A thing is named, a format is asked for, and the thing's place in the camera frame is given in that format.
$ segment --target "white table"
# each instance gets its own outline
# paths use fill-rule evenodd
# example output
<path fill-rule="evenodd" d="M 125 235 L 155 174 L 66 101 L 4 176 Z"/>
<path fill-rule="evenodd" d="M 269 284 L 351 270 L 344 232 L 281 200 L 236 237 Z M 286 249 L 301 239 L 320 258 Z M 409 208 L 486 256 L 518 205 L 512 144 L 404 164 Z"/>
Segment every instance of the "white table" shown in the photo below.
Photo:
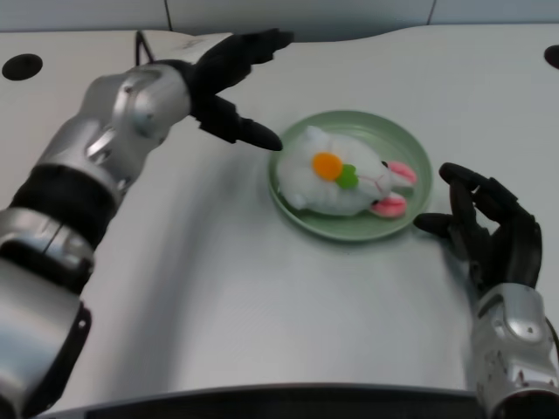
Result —
<path fill-rule="evenodd" d="M 148 32 L 155 50 L 187 36 Z M 559 25 L 429 26 L 297 44 L 224 96 L 281 132 L 332 109 L 376 113 L 505 183 L 543 229 L 539 290 L 559 324 Z M 0 79 L 6 206 L 89 83 L 133 63 L 133 32 L 0 34 L 0 62 L 37 53 L 33 79 Z M 463 271 L 408 229 L 356 246 L 291 225 L 266 186 L 268 153 L 178 124 L 149 158 L 97 251 L 83 298 L 93 328 L 53 410 L 165 392 L 279 382 L 468 388 Z M 449 210 L 435 182 L 431 210 Z"/>

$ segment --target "plate rim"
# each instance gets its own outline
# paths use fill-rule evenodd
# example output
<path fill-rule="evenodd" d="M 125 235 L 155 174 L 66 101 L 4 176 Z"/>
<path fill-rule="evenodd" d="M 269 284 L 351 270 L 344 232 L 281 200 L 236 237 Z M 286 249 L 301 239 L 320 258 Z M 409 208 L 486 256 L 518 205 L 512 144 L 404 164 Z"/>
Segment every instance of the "plate rim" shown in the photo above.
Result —
<path fill-rule="evenodd" d="M 427 151 L 425 150 L 425 148 L 423 147 L 423 144 L 421 144 L 421 142 L 419 142 L 419 140 L 413 135 L 411 134 L 407 129 L 405 129 L 404 127 L 402 127 L 401 125 L 397 124 L 396 122 L 389 120 L 388 118 L 384 118 L 381 115 L 377 115 L 375 113 L 369 113 L 369 112 L 364 112 L 364 111 L 355 111 L 355 110 L 350 110 L 350 109 L 337 109 L 337 110 L 330 110 L 330 111 L 326 111 L 326 112 L 320 112 L 320 113 L 314 113 L 312 115 L 309 115 L 305 118 L 303 118 L 302 120 L 298 120 L 297 122 L 293 123 L 292 125 L 290 125 L 287 129 L 285 129 L 281 135 L 279 136 L 281 139 L 283 139 L 285 137 L 285 135 L 296 125 L 299 125 L 301 122 L 304 122 L 306 120 L 310 120 L 316 116 L 319 115 L 324 115 L 324 114 L 328 114 L 328 113 L 361 113 L 363 115 L 367 115 L 367 116 L 374 116 L 376 118 L 380 118 L 382 120 L 385 120 L 387 122 L 389 122 L 390 124 L 398 127 L 399 129 L 401 129 L 402 131 L 406 132 L 415 142 L 416 144 L 419 146 L 419 148 L 423 151 L 425 159 L 427 161 L 427 165 L 429 166 L 429 171 L 431 173 L 431 181 L 429 182 L 428 185 L 428 189 L 427 189 L 427 196 L 424 200 L 424 202 L 419 206 L 419 211 L 418 214 L 422 214 L 427 207 L 429 206 L 429 203 L 431 202 L 431 196 L 432 196 L 432 190 L 433 190 L 433 183 L 434 183 L 434 176 L 433 176 L 433 167 L 431 164 L 431 160 L 429 158 L 429 155 L 427 154 Z M 408 223 L 402 224 L 402 225 L 398 225 L 395 226 L 392 229 L 386 230 L 382 233 L 377 233 L 375 234 L 374 237 L 356 237 L 356 238 L 349 238 L 349 237 L 340 237 L 337 236 L 335 234 L 331 234 L 328 233 L 324 230 L 320 230 L 320 229 L 316 229 L 315 227 L 303 222 L 300 218 L 298 218 L 289 207 L 287 207 L 280 199 L 279 197 L 279 193 L 274 190 L 273 187 L 273 183 L 272 183 L 272 160 L 274 158 L 274 154 L 271 154 L 269 159 L 268 159 L 268 164 L 267 164 L 267 182 L 268 182 L 268 190 L 270 191 L 270 195 L 272 195 L 273 200 L 275 201 L 276 205 L 278 207 L 281 208 L 281 213 L 283 213 L 285 216 L 287 216 L 289 219 L 291 219 L 291 221 L 295 222 L 297 225 L 299 225 L 302 229 L 307 230 L 312 232 L 313 234 L 320 236 L 320 237 L 325 237 L 327 239 L 330 240 L 335 240 L 337 242 L 353 242 L 353 243 L 357 243 L 357 242 L 370 242 L 373 240 L 377 240 L 380 238 L 384 238 L 387 236 L 391 236 L 395 233 L 397 233 L 400 230 L 405 229 L 406 227 L 408 227 L 410 224 L 413 223 L 413 219 L 411 221 L 409 221 Z"/>

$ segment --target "bunny ear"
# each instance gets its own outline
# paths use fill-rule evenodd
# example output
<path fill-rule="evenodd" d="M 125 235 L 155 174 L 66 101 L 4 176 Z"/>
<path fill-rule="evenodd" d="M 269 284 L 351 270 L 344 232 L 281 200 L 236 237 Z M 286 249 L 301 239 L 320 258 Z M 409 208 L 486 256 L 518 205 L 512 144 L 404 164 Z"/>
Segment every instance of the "bunny ear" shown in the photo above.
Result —
<path fill-rule="evenodd" d="M 390 192 L 386 198 L 384 198 L 379 203 L 374 203 L 370 206 L 369 211 L 376 216 L 381 216 L 384 218 L 398 218 L 405 214 L 405 210 L 408 207 L 407 202 L 403 196 L 395 192 Z"/>
<path fill-rule="evenodd" d="M 388 168 L 392 172 L 394 186 L 399 188 L 410 188 L 418 182 L 418 176 L 413 169 L 400 161 L 389 161 Z"/>

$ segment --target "pink bunny ear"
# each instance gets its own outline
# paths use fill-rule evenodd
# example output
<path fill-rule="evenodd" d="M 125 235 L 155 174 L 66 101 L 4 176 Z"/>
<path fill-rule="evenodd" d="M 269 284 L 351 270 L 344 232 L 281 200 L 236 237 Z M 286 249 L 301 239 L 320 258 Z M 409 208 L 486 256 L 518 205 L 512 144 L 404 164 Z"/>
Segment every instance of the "pink bunny ear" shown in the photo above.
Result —
<path fill-rule="evenodd" d="M 381 202 L 371 205 L 369 211 L 385 218 L 398 218 L 405 214 L 407 206 L 408 204 L 403 196 L 391 192 Z"/>
<path fill-rule="evenodd" d="M 388 168 L 397 175 L 402 176 L 405 180 L 414 185 L 418 181 L 418 176 L 413 168 L 400 161 L 388 161 Z"/>

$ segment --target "black hole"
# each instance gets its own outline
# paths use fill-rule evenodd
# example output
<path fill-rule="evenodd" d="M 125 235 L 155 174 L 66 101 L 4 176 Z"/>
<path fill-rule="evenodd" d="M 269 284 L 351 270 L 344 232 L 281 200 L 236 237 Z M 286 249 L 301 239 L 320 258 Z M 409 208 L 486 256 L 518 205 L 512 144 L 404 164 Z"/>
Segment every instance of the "black hole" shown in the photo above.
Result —
<path fill-rule="evenodd" d="M 550 46 L 543 53 L 543 57 L 549 65 L 559 70 L 559 45 Z"/>
<path fill-rule="evenodd" d="M 27 80 L 43 68 L 43 60 L 35 54 L 21 54 L 6 61 L 2 75 L 8 80 Z"/>

